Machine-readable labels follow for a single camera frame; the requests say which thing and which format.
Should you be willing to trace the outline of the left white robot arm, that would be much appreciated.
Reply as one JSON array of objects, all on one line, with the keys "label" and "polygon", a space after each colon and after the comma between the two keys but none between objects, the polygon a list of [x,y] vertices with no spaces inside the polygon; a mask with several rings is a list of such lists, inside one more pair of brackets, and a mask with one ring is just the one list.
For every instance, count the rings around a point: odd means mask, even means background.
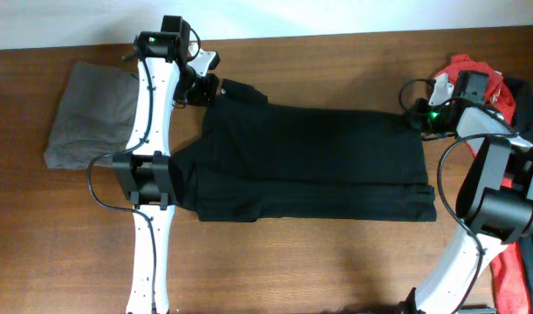
[{"label": "left white robot arm", "polygon": [[214,51],[191,44],[180,31],[143,31],[134,41],[139,95],[125,151],[113,154],[113,171],[133,214],[133,283],[126,312],[167,313],[167,254],[179,171],[169,148],[176,108],[206,106],[219,85]]}]

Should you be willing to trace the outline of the black t-shirt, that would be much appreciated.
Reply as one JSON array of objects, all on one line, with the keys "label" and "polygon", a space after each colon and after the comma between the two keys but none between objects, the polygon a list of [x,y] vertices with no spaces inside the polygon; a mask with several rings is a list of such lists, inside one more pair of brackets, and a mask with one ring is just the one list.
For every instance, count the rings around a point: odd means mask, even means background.
[{"label": "black t-shirt", "polygon": [[280,106],[225,80],[173,159],[178,205],[205,222],[436,218],[420,135],[393,113]]}]

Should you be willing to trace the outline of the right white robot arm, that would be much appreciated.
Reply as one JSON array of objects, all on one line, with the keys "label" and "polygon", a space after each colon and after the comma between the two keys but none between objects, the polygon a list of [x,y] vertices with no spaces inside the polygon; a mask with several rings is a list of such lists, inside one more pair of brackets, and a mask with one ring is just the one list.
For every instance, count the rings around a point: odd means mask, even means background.
[{"label": "right white robot arm", "polygon": [[456,137],[439,159],[440,193],[452,151],[468,143],[476,154],[455,203],[441,201],[457,224],[451,242],[433,272],[396,311],[458,313],[489,263],[533,233],[533,140],[522,137],[496,109],[469,99],[447,99],[415,114]]}]

